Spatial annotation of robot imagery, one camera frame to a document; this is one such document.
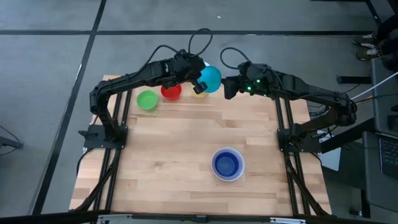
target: wooden table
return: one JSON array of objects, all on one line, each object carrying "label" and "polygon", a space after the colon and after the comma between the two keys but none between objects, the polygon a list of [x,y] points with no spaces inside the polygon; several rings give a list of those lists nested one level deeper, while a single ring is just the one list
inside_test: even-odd
[{"label": "wooden table", "polygon": [[[111,211],[291,216],[287,175],[276,137],[275,103],[249,94],[226,100],[223,86],[206,98],[195,98],[191,84],[182,86],[182,95],[175,101],[164,99],[160,87],[133,91],[128,140],[121,153]],[[148,89],[159,96],[154,111],[140,110],[136,104],[137,95]],[[109,101],[111,113],[115,98]],[[295,122],[309,120],[304,100],[291,105]],[[212,155],[225,146],[240,151],[246,163],[244,174],[234,182],[223,182],[211,171]],[[95,149],[82,160],[70,208],[79,206],[96,185],[103,155],[104,149]],[[301,158],[309,191],[330,213],[319,161],[307,153],[301,153]],[[300,191],[295,188],[303,213]],[[107,192],[106,186],[100,208]]]}]

